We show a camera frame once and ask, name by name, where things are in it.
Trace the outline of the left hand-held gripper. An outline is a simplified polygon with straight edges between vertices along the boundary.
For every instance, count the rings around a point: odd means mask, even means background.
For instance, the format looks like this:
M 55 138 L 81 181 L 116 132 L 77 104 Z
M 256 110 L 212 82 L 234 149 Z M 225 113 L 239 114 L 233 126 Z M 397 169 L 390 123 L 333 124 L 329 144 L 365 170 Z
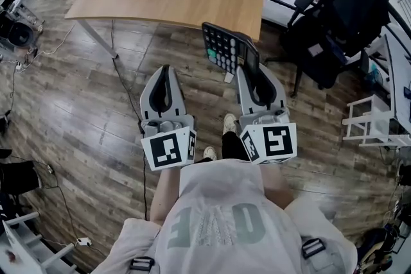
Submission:
M 163 65 L 152 74 L 141 93 L 140 109 L 145 119 L 141 143 L 150 169 L 159 171 L 194 163 L 195 118 L 183 115 L 184 95 L 173 67 Z

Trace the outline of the black office chair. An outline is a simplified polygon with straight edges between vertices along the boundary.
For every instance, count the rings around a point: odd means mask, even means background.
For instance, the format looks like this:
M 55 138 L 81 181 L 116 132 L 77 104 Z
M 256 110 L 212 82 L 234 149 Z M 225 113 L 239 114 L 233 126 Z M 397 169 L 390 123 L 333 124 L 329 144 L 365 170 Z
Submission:
M 389 0 L 295 0 L 280 38 L 284 56 L 267 58 L 264 63 L 295 64 L 293 98 L 303 74 L 319 88 L 330 89 L 340 73 L 360 65 L 360 60 L 349 59 L 365 56 L 365 48 L 390 22 L 389 5 Z

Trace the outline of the person's black trouser leg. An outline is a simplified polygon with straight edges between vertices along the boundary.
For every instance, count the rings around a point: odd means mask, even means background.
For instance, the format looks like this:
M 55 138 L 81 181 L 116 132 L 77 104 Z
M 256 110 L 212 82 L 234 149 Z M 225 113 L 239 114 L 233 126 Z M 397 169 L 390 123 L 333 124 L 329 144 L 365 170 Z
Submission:
M 249 161 L 241 139 L 233 131 L 228 131 L 222 136 L 222 158 Z

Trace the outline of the white step stool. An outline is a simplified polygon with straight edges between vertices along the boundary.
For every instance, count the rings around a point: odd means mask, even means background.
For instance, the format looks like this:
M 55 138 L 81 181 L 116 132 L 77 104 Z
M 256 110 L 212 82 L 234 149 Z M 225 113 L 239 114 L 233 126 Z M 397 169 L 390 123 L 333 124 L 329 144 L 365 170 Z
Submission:
M 377 95 L 347 104 L 343 141 L 358 141 L 361 147 L 411 147 L 411 133 L 391 133 L 394 111 Z

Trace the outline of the white table leg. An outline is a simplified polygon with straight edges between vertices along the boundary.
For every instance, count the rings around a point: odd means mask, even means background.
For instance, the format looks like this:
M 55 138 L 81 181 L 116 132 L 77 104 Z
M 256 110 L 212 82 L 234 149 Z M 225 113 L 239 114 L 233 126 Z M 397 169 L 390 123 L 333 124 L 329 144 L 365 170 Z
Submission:
M 77 20 L 77 23 L 85 30 L 90 38 L 95 41 L 112 59 L 116 59 L 118 54 L 105 42 L 105 40 L 94 30 L 86 20 Z

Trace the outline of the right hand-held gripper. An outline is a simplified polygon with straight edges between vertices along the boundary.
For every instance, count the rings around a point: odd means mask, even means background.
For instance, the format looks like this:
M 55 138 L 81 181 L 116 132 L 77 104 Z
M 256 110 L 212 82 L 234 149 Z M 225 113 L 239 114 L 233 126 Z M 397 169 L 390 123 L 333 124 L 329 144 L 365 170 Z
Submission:
M 297 127 L 288 117 L 283 84 L 259 64 L 254 87 L 242 66 L 236 70 L 241 114 L 240 140 L 253 165 L 278 164 L 297 156 Z

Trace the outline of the black round bin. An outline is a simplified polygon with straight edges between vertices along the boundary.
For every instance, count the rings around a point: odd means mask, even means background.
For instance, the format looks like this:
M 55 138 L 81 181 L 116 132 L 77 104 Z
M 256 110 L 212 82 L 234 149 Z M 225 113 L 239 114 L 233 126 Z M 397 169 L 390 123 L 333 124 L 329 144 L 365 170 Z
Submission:
M 12 22 L 6 28 L 6 39 L 15 47 L 28 47 L 33 44 L 35 39 L 34 31 L 26 24 L 21 22 Z

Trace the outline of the person's left forearm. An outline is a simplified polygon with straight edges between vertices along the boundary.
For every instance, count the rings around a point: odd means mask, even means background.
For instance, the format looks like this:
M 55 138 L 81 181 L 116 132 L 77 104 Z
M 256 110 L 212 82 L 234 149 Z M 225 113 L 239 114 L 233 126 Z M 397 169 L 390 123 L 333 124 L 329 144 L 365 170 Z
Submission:
M 150 221 L 163 226 L 168 214 L 179 198 L 180 167 L 161 171 L 150 207 Z

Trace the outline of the black calculator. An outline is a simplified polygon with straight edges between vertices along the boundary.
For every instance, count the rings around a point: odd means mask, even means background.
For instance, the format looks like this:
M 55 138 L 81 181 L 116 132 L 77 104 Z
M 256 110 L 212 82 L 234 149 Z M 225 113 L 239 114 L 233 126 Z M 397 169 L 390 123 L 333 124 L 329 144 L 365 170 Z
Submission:
M 251 77 L 258 75 L 259 53 L 249 36 L 209 22 L 202 23 L 202 33 L 212 63 L 233 76 L 238 66 Z

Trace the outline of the white slatted rack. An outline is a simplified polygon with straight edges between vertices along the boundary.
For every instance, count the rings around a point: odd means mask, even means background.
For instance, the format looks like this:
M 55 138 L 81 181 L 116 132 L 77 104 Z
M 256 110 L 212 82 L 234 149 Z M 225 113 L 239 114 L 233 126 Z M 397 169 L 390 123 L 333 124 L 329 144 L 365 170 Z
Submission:
M 53 251 L 44 244 L 43 236 L 27 226 L 39 217 L 32 212 L 8 221 L 0 221 L 0 274 L 81 274 L 77 265 L 65 260 L 74 244 Z

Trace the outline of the person's right forearm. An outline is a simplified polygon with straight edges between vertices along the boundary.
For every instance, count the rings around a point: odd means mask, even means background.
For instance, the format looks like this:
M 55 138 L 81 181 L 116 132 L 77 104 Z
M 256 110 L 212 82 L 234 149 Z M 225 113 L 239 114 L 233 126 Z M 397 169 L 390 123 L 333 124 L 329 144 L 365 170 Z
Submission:
M 281 209 L 293 202 L 293 192 L 282 174 L 278 164 L 260 166 L 264 194 L 268 200 Z

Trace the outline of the person's white printed shirt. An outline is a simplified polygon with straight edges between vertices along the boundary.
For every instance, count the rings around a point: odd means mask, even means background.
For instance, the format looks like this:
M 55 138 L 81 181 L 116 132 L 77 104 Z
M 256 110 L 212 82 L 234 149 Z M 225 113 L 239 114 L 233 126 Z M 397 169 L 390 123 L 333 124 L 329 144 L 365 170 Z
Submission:
M 316 203 L 294 197 L 285 209 L 264 194 L 259 166 L 237 159 L 181 168 L 179 198 L 163 226 L 128 218 L 107 258 L 92 274 L 139 274 L 135 257 L 149 256 L 149 274 L 353 274 L 357 251 Z M 302 244 L 326 249 L 309 259 Z

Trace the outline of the white desk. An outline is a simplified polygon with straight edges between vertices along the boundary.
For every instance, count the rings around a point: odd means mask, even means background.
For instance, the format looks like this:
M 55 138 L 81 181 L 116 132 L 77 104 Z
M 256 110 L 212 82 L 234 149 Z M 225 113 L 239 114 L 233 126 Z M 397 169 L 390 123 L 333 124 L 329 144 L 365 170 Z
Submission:
M 411 92 L 411 63 L 400 43 L 389 34 L 385 35 L 389 50 L 389 73 L 393 87 L 394 116 L 405 130 L 411 133 L 411 99 L 404 95 L 404 89 Z

